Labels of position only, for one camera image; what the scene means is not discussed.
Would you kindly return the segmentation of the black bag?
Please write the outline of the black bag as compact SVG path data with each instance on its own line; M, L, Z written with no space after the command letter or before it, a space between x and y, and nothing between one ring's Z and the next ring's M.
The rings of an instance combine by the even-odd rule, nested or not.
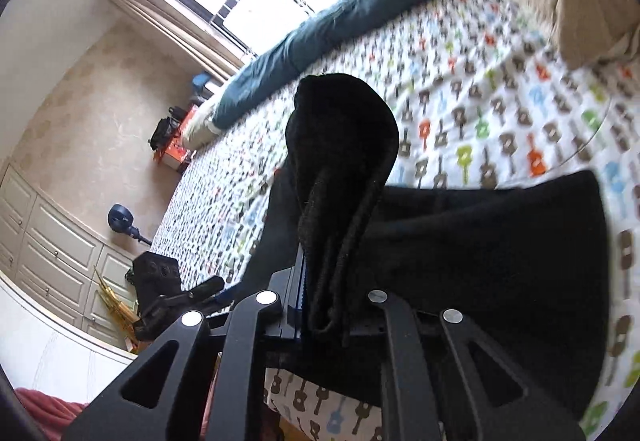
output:
M180 124L186 119L188 113L179 106L170 106L168 116L162 118L151 136L148 143L153 152L165 148L171 139L176 135Z

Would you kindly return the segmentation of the beige curtain left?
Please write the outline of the beige curtain left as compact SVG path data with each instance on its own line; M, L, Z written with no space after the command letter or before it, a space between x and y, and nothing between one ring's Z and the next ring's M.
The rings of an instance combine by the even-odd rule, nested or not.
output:
M192 22L170 3L162 8L152 0L107 1L122 15L189 57L216 80L225 82L243 67L242 60L211 29Z

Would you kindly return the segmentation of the person's leg red clothing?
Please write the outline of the person's leg red clothing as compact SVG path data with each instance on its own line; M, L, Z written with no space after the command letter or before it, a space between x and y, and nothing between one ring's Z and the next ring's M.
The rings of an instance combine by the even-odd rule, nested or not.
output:
M66 428L87 404L67 402L34 389L17 388L18 401L51 441L60 441Z

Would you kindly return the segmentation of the white drawer cabinet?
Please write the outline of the white drawer cabinet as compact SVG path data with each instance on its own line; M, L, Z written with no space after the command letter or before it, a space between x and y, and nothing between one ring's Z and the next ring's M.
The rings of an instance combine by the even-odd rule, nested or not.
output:
M137 309L125 275L130 253L79 224L32 187L12 164L1 173L1 270L59 319L112 346L132 350L111 317L100 284Z

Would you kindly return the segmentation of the dark blue fan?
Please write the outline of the dark blue fan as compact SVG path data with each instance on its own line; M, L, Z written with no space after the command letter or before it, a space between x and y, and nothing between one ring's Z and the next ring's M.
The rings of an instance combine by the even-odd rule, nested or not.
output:
M144 237L139 229L134 226L134 215L123 205L114 204L108 210L107 224L115 233L127 235L130 239L147 246L152 245L152 242Z

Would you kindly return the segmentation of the blue item by window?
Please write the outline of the blue item by window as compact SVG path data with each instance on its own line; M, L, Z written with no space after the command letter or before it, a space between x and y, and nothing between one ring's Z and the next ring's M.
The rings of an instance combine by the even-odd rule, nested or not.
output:
M213 77L207 72L201 72L201 74L195 75L191 80L191 86L194 93L201 94L204 92L213 93L217 88L216 83L213 82Z

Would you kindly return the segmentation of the dark teal duvet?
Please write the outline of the dark teal duvet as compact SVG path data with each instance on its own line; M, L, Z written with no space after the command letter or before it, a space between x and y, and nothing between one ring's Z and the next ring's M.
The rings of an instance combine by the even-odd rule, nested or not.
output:
M230 129L322 56L428 1L431 0L338 0L241 69L228 83L206 122L220 131Z

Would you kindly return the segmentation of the black pants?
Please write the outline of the black pants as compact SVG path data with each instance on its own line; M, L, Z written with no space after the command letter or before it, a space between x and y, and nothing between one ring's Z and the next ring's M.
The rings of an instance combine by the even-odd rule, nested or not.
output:
M285 141L239 294L306 258L292 373L378 403L378 356L349 349L346 331L381 289L426 314L469 315L575 417L585 413L610 309L608 229L592 172L512 190L390 186L394 116L367 83L343 74L299 83Z

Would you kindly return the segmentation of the cream pillow at duvet end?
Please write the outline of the cream pillow at duvet end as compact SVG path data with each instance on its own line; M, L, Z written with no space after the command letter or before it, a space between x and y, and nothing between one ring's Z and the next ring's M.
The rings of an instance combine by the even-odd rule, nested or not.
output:
M214 123L214 116L224 92L213 94L202 105L198 106L194 115L181 131L181 144L189 150L198 150L224 136L226 131Z

